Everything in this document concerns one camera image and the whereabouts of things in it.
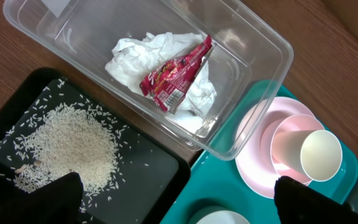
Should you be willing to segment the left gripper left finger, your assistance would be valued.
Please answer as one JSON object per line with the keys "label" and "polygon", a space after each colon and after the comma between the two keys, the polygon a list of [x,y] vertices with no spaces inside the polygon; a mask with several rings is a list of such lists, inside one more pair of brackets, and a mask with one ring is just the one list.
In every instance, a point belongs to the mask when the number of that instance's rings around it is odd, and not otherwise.
{"label": "left gripper left finger", "polygon": [[71,172],[0,207],[0,224],[75,223],[83,197],[80,175]]}

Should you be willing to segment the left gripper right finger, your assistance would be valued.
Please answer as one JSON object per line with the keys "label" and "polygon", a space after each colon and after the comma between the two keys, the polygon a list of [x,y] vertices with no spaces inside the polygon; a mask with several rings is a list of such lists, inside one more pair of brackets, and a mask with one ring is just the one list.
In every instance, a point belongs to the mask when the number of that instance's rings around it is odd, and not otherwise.
{"label": "left gripper right finger", "polygon": [[281,224],[358,224],[358,213],[291,177],[280,177],[274,191]]}

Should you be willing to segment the white rice pile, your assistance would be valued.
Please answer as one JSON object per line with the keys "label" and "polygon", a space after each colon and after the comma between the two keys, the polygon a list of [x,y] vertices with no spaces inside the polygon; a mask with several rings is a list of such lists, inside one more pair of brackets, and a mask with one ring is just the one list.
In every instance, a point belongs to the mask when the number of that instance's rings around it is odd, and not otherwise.
{"label": "white rice pile", "polygon": [[76,172],[82,223],[140,223],[151,204],[140,174],[152,148],[123,120],[56,79],[0,139],[0,178],[31,193]]}

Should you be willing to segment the grey bowl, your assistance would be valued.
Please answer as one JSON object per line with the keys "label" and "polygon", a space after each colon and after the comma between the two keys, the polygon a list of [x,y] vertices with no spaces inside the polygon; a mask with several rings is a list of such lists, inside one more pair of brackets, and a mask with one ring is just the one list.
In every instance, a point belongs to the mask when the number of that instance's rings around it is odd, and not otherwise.
{"label": "grey bowl", "polygon": [[195,212],[187,224],[250,224],[241,214],[220,206],[207,206]]}

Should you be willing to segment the red snack wrapper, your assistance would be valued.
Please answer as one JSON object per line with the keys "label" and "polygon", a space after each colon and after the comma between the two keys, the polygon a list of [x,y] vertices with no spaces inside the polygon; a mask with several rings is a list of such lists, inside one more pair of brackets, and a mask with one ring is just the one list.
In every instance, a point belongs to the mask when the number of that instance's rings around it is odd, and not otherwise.
{"label": "red snack wrapper", "polygon": [[166,61],[141,81],[143,95],[150,96],[164,113],[175,113],[213,48],[213,40],[207,36],[189,54]]}

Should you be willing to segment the white napkin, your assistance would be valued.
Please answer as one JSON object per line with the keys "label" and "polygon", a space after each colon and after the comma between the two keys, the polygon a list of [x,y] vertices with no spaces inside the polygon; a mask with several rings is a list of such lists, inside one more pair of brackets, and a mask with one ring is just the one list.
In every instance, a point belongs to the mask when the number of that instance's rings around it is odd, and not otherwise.
{"label": "white napkin", "polygon": [[[158,35],[148,32],[142,40],[119,39],[112,49],[113,58],[105,65],[105,70],[130,91],[141,95],[139,84],[146,75],[167,60],[188,54],[202,40],[201,34],[171,32]],[[209,68],[206,63],[178,109],[192,111],[204,117],[211,109],[216,95],[215,87],[209,80]]]}

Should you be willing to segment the cream paper cup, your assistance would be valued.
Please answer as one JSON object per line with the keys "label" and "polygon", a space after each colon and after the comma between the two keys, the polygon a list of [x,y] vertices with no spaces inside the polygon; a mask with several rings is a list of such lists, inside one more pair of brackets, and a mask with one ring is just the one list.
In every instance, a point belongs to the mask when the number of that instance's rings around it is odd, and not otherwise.
{"label": "cream paper cup", "polygon": [[342,147],[327,130],[283,131],[272,139],[272,157],[317,182],[332,179],[342,163]]}

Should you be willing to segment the pink plate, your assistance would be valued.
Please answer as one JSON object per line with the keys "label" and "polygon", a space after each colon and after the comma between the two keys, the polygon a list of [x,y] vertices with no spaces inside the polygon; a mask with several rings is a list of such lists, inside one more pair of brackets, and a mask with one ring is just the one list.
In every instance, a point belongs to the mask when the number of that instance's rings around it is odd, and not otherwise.
{"label": "pink plate", "polygon": [[255,193],[273,198],[274,186],[279,174],[273,168],[270,149],[260,145],[262,135],[272,123],[291,115],[314,114],[303,103],[293,98],[278,96],[274,98],[264,117],[257,123],[255,131],[236,157],[236,166],[240,176]]}

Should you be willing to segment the teal serving tray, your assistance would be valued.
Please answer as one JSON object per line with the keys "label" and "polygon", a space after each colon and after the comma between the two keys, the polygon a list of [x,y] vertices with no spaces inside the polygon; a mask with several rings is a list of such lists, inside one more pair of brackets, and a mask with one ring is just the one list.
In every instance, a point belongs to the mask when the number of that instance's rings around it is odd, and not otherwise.
{"label": "teal serving tray", "polygon": [[[262,95],[269,92],[270,81],[251,84],[245,97],[217,132],[211,144],[216,147],[234,142],[242,130],[240,120]],[[310,187],[337,203],[344,203],[358,178],[358,160],[354,153],[342,145],[343,160],[339,172],[327,182],[312,182]],[[279,223],[280,219],[273,199],[250,189],[241,178],[235,161],[222,161],[209,152],[203,152],[191,168],[191,177],[175,203],[163,217],[162,223],[188,223],[202,208],[221,206],[240,213],[251,223]]]}

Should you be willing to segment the black plastic tray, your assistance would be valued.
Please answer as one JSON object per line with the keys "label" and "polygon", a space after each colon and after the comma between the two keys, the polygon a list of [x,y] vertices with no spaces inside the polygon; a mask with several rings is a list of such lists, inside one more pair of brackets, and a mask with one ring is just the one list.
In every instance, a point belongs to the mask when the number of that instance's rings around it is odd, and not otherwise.
{"label": "black plastic tray", "polygon": [[15,171],[34,158],[19,154],[22,137],[60,105],[99,110],[96,120],[117,135],[119,148],[118,171],[99,194],[83,196],[76,222],[159,223],[190,178],[188,163],[52,68],[33,71],[0,110],[0,206],[25,194]]}

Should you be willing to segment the clear plastic bin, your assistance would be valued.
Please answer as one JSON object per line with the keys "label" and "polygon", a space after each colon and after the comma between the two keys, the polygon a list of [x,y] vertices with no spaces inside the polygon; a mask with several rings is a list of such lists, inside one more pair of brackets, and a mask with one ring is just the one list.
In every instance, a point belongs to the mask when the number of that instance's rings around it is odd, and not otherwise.
{"label": "clear plastic bin", "polygon": [[293,61],[240,1],[6,0],[6,20],[188,149],[234,159]]}

